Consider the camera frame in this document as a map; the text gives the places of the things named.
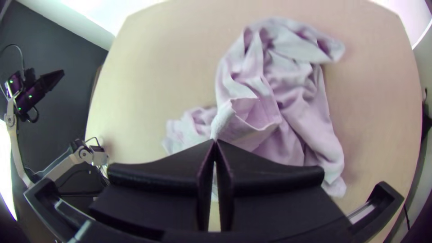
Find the cloth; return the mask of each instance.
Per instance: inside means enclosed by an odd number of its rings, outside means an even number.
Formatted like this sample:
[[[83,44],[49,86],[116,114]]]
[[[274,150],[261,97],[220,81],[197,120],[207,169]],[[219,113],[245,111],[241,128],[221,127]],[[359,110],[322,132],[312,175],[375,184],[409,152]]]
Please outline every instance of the cloth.
[[[321,166],[324,190],[341,197],[344,157],[334,134],[320,64],[338,61],[343,43],[284,18],[244,29],[216,72],[216,107],[167,122],[168,154],[221,139],[277,163]]]

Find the wooden table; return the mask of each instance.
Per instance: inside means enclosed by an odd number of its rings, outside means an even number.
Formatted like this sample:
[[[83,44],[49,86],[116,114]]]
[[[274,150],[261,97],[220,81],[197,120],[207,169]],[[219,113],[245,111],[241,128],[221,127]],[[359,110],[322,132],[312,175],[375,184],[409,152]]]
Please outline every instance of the wooden table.
[[[342,60],[324,67],[346,159],[347,192],[335,202],[349,213],[382,180],[406,196],[420,146],[419,76],[398,16],[365,0],[177,0],[139,11],[109,51],[86,136],[103,138],[116,162],[164,157],[167,119],[214,105],[220,58],[246,25],[271,16],[306,22],[346,45]],[[395,219],[372,241],[383,242]]]

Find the crumpled cloth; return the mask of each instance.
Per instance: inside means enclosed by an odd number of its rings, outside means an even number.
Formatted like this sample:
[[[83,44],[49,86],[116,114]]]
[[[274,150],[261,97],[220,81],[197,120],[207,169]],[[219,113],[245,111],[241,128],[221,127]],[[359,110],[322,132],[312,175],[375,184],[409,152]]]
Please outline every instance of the crumpled cloth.
[[[220,60],[216,107],[193,108],[166,125],[168,154],[221,139],[274,162],[321,166],[322,187],[341,197],[344,157],[334,134],[320,64],[338,61],[342,42],[294,20],[244,29]]]

